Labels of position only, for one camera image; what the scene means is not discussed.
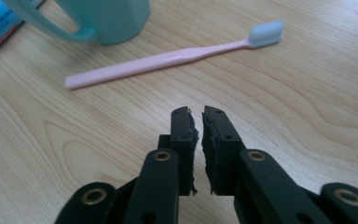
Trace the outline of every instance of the cup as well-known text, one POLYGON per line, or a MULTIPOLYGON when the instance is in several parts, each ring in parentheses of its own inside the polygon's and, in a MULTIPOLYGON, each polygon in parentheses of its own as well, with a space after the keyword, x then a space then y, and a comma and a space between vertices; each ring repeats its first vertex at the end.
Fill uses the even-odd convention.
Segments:
POLYGON ((138 35, 150 15, 149 0, 56 0, 78 26, 63 30, 43 16, 30 0, 3 0, 17 15, 53 37, 76 43, 117 44, 138 35))

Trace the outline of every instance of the wood grain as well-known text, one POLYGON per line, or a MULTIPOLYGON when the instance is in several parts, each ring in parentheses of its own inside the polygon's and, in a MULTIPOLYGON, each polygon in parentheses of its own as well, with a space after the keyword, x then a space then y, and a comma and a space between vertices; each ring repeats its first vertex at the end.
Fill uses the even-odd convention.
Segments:
MULTIPOLYGON (((24 24, 0 48, 0 223, 53 223, 81 186, 120 187, 139 174, 171 111, 228 114, 249 148, 270 153, 298 185, 358 187, 358 0, 152 0, 143 31, 115 46, 72 44, 24 24), (283 41, 67 91, 75 73, 169 50, 245 38, 271 20, 283 41)), ((48 0, 40 8, 76 27, 48 0)), ((199 194, 179 223, 238 223, 230 197, 210 195, 201 145, 199 194)))

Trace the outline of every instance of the toothbrush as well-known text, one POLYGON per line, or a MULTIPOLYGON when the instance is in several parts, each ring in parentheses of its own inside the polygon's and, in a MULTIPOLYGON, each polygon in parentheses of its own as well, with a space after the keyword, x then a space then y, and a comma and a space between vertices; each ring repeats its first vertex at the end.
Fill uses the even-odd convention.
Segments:
POLYGON ((265 47, 281 41, 283 27, 284 23, 282 21, 271 21, 254 26, 249 36, 241 41, 211 47, 179 49, 72 75, 66 78, 65 87, 69 90, 73 90, 121 77, 194 62, 234 49, 257 49, 265 47))

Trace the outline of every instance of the toothbrush head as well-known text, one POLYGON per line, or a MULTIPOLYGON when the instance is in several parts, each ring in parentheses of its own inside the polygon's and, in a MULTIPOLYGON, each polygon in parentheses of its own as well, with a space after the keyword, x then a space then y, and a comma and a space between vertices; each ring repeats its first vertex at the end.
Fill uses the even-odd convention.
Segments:
POLYGON ((250 48, 257 49, 280 42, 283 27, 283 21, 271 21, 254 26, 248 36, 250 48))

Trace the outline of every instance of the toothbrush handle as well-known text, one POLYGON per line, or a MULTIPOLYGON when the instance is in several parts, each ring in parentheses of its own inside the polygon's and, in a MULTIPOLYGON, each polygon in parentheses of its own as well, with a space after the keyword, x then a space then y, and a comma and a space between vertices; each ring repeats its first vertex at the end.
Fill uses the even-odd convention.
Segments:
POLYGON ((77 89, 120 77, 140 74, 182 63, 190 63, 213 54, 244 47, 247 47, 247 42, 242 40, 219 46, 179 49, 69 76, 65 80, 65 86, 67 89, 77 89))

